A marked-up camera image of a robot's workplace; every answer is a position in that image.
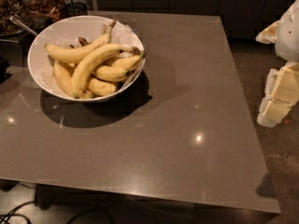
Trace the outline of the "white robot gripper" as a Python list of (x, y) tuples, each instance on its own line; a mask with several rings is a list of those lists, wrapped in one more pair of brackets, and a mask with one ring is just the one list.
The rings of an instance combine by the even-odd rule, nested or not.
[(271, 68), (257, 122), (268, 128), (279, 124), (299, 102), (299, 0), (295, 0), (279, 21), (263, 29), (255, 40), (275, 44), (276, 55), (286, 61), (279, 70)]

